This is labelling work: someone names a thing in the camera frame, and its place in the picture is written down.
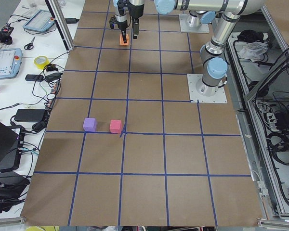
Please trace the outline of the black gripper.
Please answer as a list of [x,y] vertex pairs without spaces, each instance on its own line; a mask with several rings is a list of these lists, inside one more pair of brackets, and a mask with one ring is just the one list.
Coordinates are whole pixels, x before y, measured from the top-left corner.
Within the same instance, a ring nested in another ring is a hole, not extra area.
[[[111,29],[114,29],[114,26],[117,25],[121,30],[120,35],[120,44],[127,44],[127,35],[126,28],[128,27],[128,19],[126,16],[126,9],[128,3],[126,0],[114,0],[113,5],[115,7],[115,15],[112,16],[109,20],[109,25]],[[132,19],[132,37],[137,39],[139,35],[139,19]]]
[[128,8],[130,16],[133,19],[139,19],[144,13],[144,0],[128,0]]

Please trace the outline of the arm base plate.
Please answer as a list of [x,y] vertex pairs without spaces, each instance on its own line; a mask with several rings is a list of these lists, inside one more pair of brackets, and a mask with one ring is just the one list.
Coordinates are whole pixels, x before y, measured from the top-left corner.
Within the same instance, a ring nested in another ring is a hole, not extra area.
[[208,24],[203,24],[201,19],[204,14],[190,15],[190,14],[179,14],[179,22],[181,32],[184,33],[209,33],[210,29]]
[[202,74],[187,74],[190,102],[192,103],[227,103],[224,87],[208,87],[202,81]]

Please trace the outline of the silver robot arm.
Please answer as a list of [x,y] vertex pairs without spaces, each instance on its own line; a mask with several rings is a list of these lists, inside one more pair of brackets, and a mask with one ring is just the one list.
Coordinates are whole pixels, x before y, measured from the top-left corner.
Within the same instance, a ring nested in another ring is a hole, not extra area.
[[[175,0],[155,0],[155,8],[159,14],[168,14],[178,5]],[[144,13],[144,0],[118,0],[118,8],[122,8],[122,12],[127,8],[132,22],[132,36],[137,39],[139,35],[139,18]],[[198,24],[209,24],[215,17],[216,12],[213,11],[189,11],[187,23],[189,27],[195,27]]]
[[[204,73],[196,83],[197,91],[203,96],[216,94],[220,81],[225,77],[228,64],[221,57],[223,48],[242,15],[256,12],[264,5],[263,0],[156,0],[155,8],[159,14],[169,14],[173,10],[195,12],[200,19],[201,13],[222,13],[211,40],[200,51]],[[115,15],[110,18],[110,28],[115,25],[121,30],[123,43],[127,43],[126,29],[132,24],[132,37],[139,34],[139,19],[143,16],[143,0],[115,0]]]

